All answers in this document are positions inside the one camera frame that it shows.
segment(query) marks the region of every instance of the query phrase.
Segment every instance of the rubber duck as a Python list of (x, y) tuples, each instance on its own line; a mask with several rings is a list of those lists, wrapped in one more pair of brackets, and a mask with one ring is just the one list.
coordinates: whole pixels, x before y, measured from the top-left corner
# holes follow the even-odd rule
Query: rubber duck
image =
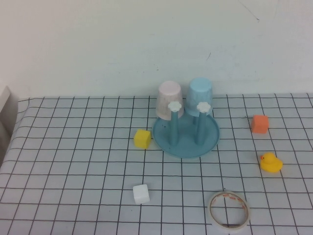
[(265, 153), (261, 156), (261, 169), (268, 172), (278, 172), (283, 167), (283, 162), (273, 153)]

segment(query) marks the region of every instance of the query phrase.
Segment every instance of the blue cup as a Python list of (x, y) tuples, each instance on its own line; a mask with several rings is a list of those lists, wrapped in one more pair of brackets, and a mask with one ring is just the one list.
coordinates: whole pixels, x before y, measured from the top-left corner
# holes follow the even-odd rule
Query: blue cup
[(199, 102), (208, 102), (212, 106), (212, 83), (205, 77), (197, 77), (189, 84), (185, 111), (194, 117), (199, 117), (197, 105)]

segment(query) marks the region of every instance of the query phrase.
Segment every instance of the white cube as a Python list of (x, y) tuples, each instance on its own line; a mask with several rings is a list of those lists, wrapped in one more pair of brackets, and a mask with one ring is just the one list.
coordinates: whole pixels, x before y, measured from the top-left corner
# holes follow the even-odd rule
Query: white cube
[(147, 185), (137, 185), (133, 187), (134, 199), (137, 205), (150, 202), (149, 191)]

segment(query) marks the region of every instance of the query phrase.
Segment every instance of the white flower knob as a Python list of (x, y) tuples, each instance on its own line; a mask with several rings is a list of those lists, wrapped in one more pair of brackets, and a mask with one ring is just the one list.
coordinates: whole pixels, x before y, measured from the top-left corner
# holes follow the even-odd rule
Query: white flower knob
[(200, 113), (207, 113), (210, 111), (211, 105), (209, 105), (208, 102), (199, 102), (197, 109)]
[(171, 112), (178, 112), (181, 109), (181, 104), (178, 101), (172, 101), (167, 106)]

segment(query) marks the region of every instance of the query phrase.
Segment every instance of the tape roll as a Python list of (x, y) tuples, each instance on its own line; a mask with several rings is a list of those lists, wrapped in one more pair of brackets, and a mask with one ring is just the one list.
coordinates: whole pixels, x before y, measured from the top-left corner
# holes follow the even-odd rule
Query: tape roll
[[(212, 206), (214, 205), (214, 203), (217, 201), (217, 199), (219, 198), (229, 198), (231, 200), (235, 200), (238, 201), (241, 205), (242, 208), (245, 211), (245, 219), (244, 222), (242, 224), (236, 224), (236, 225), (226, 225), (226, 224), (221, 224), (219, 223), (213, 216), (212, 214)], [(208, 204), (208, 214), (210, 216), (210, 219), (212, 221), (212, 225), (215, 225), (217, 228), (219, 228), (221, 231), (225, 232), (225, 233), (229, 233), (229, 234), (235, 234), (240, 232), (242, 229), (244, 229), (249, 220), (250, 220), (250, 207), (248, 205), (248, 203), (238, 194), (231, 192), (231, 191), (221, 191), (221, 192), (217, 192), (215, 193)]]

